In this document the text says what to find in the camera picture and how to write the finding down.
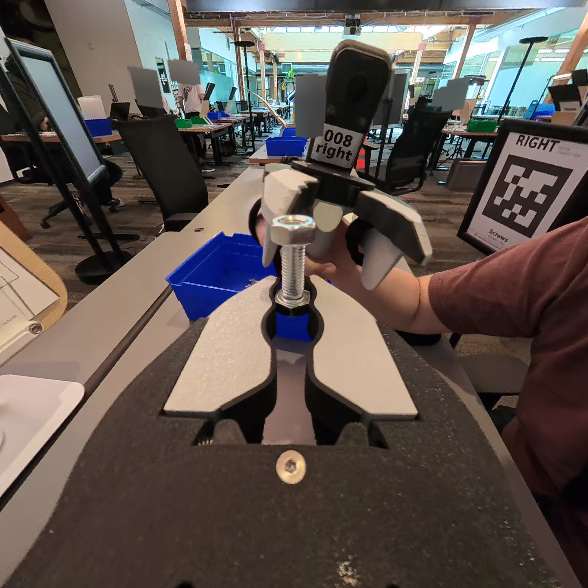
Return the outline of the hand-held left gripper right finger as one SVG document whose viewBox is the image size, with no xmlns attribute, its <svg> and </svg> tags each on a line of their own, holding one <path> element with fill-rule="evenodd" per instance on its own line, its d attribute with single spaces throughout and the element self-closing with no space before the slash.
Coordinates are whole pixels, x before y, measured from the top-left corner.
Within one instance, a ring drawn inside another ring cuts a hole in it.
<svg viewBox="0 0 588 588">
<path fill-rule="evenodd" d="M 310 283 L 319 334 L 308 367 L 317 386 L 360 420 L 414 420 L 416 406 L 376 319 L 322 278 Z"/>
</svg>

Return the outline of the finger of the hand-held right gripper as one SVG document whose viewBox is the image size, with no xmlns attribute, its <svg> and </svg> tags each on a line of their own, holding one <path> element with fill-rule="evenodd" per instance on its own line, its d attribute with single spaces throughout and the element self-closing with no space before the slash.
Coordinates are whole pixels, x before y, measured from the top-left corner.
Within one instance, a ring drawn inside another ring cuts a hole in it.
<svg viewBox="0 0 588 588">
<path fill-rule="evenodd" d="M 286 166 L 268 173 L 263 180 L 260 213 L 266 222 L 262 263 L 268 267 L 275 257 L 277 245 L 270 239 L 270 227 L 276 217 L 307 215 L 312 210 L 319 180 Z"/>
<path fill-rule="evenodd" d="M 432 258 L 432 245 L 420 214 L 378 190 L 357 197 L 350 224 L 350 255 L 362 269 L 361 282 L 376 289 L 404 256 L 420 266 Z"/>
</svg>

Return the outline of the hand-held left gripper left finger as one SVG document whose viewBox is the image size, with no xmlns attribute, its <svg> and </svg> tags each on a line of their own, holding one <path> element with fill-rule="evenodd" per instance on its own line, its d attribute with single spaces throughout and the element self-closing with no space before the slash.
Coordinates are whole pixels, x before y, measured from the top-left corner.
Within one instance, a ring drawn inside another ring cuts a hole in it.
<svg viewBox="0 0 588 588">
<path fill-rule="evenodd" d="M 164 404 L 167 415 L 268 416 L 277 397 L 275 276 L 214 310 Z"/>
</svg>

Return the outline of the blue divided parts bin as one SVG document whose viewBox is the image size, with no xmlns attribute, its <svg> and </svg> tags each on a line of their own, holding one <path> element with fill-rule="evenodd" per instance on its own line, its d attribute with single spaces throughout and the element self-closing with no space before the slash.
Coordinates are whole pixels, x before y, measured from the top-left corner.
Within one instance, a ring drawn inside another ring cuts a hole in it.
<svg viewBox="0 0 588 588">
<path fill-rule="evenodd" d="M 187 317 L 191 320 L 208 318 L 220 305 L 235 294 L 245 290 L 250 278 L 258 281 L 275 276 L 281 288 L 281 273 L 277 269 L 262 268 L 262 247 L 253 237 L 237 233 L 226 236 L 218 233 L 192 254 L 168 277 L 167 281 L 179 300 Z M 317 340 L 319 334 L 318 314 L 311 305 L 311 287 L 307 306 L 288 311 L 276 303 L 276 334 L 301 335 L 303 342 Z"/>
</svg>

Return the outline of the black office chair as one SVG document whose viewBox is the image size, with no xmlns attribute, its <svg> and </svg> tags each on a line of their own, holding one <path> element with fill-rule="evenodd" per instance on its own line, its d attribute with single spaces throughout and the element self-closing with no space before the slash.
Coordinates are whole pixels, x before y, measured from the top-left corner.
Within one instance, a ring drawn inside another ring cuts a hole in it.
<svg viewBox="0 0 588 588">
<path fill-rule="evenodd" d="M 196 159 L 171 115 L 118 122 L 117 130 L 158 202 L 164 231 L 180 232 L 208 206 Z"/>
<path fill-rule="evenodd" d="M 421 189 L 429 156 L 452 114 L 452 110 L 415 109 L 392 148 L 384 178 L 371 177 L 361 171 L 358 172 L 359 177 L 373 182 L 378 189 L 391 196 Z"/>
</svg>

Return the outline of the grey storage box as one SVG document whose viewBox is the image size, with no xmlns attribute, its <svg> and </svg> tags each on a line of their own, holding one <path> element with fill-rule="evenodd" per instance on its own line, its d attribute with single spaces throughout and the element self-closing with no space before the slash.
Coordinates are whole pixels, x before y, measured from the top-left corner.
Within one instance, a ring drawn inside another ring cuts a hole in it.
<svg viewBox="0 0 588 588">
<path fill-rule="evenodd" d="M 449 170 L 444 186 L 452 192 L 473 193 L 485 166 L 484 159 L 457 158 Z"/>
</svg>

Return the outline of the large framed code sign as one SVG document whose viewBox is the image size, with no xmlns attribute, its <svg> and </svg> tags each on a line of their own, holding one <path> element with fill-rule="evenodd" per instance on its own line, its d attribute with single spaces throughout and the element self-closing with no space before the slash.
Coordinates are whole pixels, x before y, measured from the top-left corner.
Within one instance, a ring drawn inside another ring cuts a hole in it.
<svg viewBox="0 0 588 588">
<path fill-rule="evenodd" d="M 501 124 L 458 237 L 482 254 L 587 216 L 587 127 Z"/>
</svg>

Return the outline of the black floor lamp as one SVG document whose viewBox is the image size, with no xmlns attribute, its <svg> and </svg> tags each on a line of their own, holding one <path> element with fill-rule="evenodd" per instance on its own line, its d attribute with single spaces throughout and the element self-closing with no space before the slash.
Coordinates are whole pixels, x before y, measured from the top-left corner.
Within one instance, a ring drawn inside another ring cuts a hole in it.
<svg viewBox="0 0 588 588">
<path fill-rule="evenodd" d="M 522 59 L 522 62 L 520 64 L 519 68 L 518 68 L 517 74 L 516 74 L 515 78 L 513 79 L 511 88 L 510 88 L 509 93 L 508 93 L 508 95 L 506 97 L 506 100 L 504 102 L 504 105 L 501 108 L 501 111 L 500 111 L 500 113 L 498 115 L 498 118 L 497 118 L 497 124 L 498 125 L 500 124 L 502 118 L 504 117 L 504 114 L 508 110 L 508 107 L 509 107 L 509 104 L 510 104 L 510 101 L 511 101 L 511 96 L 512 96 L 514 90 L 515 90 L 515 87 L 516 87 L 516 85 L 518 83 L 518 79 L 519 79 L 519 77 L 520 77 L 520 75 L 522 73 L 522 70 L 524 69 L 524 67 L 526 65 L 526 62 L 527 62 L 527 60 L 529 58 L 529 55 L 530 55 L 530 53 L 531 53 L 534 45 L 536 45 L 537 43 L 545 42 L 547 40 L 548 40 L 548 37 L 547 36 L 530 36 L 530 37 L 522 38 L 522 39 L 519 40 L 519 43 L 522 44 L 522 45 L 526 45 L 527 46 L 527 49 L 526 49 L 526 53 L 525 53 L 525 55 L 524 55 L 524 57 Z"/>
</svg>

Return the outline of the rounded wooden board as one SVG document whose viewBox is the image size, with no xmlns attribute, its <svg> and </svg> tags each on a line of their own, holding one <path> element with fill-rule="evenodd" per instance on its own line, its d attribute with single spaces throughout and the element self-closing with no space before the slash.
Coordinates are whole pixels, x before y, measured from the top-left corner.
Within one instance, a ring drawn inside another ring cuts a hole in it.
<svg viewBox="0 0 588 588">
<path fill-rule="evenodd" d="M 59 297 L 48 309 L 39 314 L 44 330 L 54 325 L 65 313 L 68 294 L 62 279 L 34 251 L 1 222 L 1 248 L 51 288 Z"/>
</svg>

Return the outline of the screen on black floor stand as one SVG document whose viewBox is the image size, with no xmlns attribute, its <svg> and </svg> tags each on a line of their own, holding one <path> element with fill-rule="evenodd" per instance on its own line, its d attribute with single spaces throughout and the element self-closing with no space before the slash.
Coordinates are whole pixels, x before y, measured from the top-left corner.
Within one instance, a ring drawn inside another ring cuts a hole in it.
<svg viewBox="0 0 588 588">
<path fill-rule="evenodd" d="M 91 246 L 93 254 L 75 267 L 80 281 L 87 285 L 99 285 L 126 264 L 132 255 L 121 249 L 104 209 L 111 212 L 116 208 L 101 206 L 95 185 L 103 177 L 108 179 L 104 158 L 91 140 L 91 134 L 84 122 L 76 100 L 70 92 L 51 51 L 21 40 L 5 38 L 8 55 L 18 65 L 23 78 L 34 93 L 51 123 L 52 130 L 38 131 L 29 117 L 23 103 L 7 76 L 4 64 L 1 66 L 1 93 L 24 133 L 31 138 L 31 146 L 46 170 L 63 202 L 74 216 L 82 231 L 83 238 Z M 63 180 L 59 169 L 44 143 L 37 136 L 41 132 L 56 132 L 60 144 L 75 170 L 79 189 Z"/>
</svg>

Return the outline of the wooden-top desk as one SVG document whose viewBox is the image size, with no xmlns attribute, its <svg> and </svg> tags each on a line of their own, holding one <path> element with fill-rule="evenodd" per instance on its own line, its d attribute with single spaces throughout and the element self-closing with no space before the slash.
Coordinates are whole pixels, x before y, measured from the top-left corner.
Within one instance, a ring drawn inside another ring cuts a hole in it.
<svg viewBox="0 0 588 588">
<path fill-rule="evenodd" d="M 56 132 L 41 132 L 37 136 L 44 143 L 59 143 L 60 138 Z M 1 139 L 5 142 L 31 142 L 31 138 L 26 133 L 15 133 L 1 135 Z M 118 132 L 114 132 L 110 135 L 91 136 L 91 140 L 96 144 L 107 144 L 113 142 L 122 141 L 122 137 Z"/>
</svg>

